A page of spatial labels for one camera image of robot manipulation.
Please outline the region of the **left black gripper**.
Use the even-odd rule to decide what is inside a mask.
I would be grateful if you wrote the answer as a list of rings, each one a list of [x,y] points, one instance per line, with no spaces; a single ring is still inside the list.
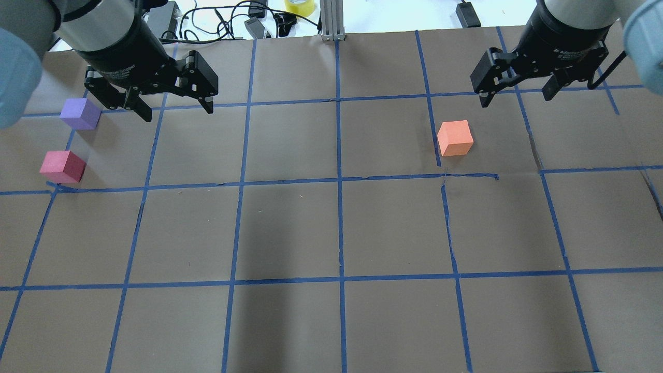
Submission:
[[[190,50],[175,61],[145,20],[135,15],[127,33],[101,50],[76,52],[87,61],[84,85],[107,109],[134,111],[152,121],[152,109],[140,94],[169,92],[196,99],[206,113],[214,112],[219,79],[201,53]]]

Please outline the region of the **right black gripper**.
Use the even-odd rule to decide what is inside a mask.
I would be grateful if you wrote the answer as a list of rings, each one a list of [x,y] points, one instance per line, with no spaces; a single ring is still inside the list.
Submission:
[[[482,108],[488,108],[495,95],[507,87],[533,78],[549,76],[558,68],[578,66],[599,41],[608,26],[578,28],[554,16],[546,5],[537,5],[524,26],[512,52],[487,49],[470,74]],[[549,102],[573,80],[568,73],[553,73],[541,92]]]

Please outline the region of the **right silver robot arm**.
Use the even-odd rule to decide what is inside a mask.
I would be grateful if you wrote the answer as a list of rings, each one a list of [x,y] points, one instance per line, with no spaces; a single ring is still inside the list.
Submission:
[[[499,91],[548,77],[542,94],[549,101],[573,82],[599,87],[630,58],[642,85],[661,95],[661,6],[661,1],[538,1],[511,52],[491,47],[479,59],[470,75],[473,91],[487,108]],[[616,21],[623,25],[624,49],[595,78],[609,54],[606,36]]]

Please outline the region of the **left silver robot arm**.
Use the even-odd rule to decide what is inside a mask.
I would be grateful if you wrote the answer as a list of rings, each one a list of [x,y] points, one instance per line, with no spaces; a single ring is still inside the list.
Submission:
[[[215,71],[196,50],[176,60],[129,1],[2,1],[2,128],[13,126],[42,78],[42,60],[56,37],[88,64],[85,88],[106,109],[144,121],[143,95],[196,99],[213,113]]]

